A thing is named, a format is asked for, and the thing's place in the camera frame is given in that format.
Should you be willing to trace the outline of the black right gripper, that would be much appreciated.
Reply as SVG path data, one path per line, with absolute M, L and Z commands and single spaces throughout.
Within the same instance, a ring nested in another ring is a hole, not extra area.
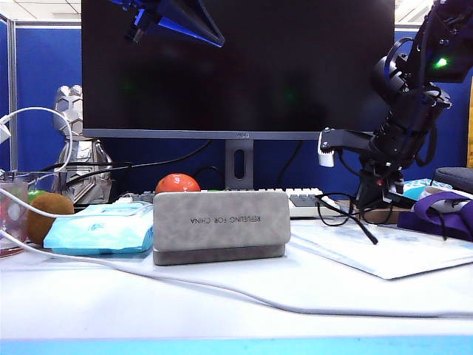
M 393 162 L 378 162 L 373 158 L 360 158 L 359 185 L 356 205 L 360 218 L 369 205 L 369 210 L 385 211 L 401 208 L 404 193 L 403 167 Z M 372 201 L 372 192 L 381 189 Z

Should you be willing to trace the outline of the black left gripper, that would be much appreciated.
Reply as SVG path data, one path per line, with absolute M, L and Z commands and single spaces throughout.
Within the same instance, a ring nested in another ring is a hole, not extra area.
M 136 9 L 126 33 L 130 41 L 139 41 L 151 24 L 222 47 L 225 37 L 207 11 L 203 1 L 112 0 L 123 10 Z

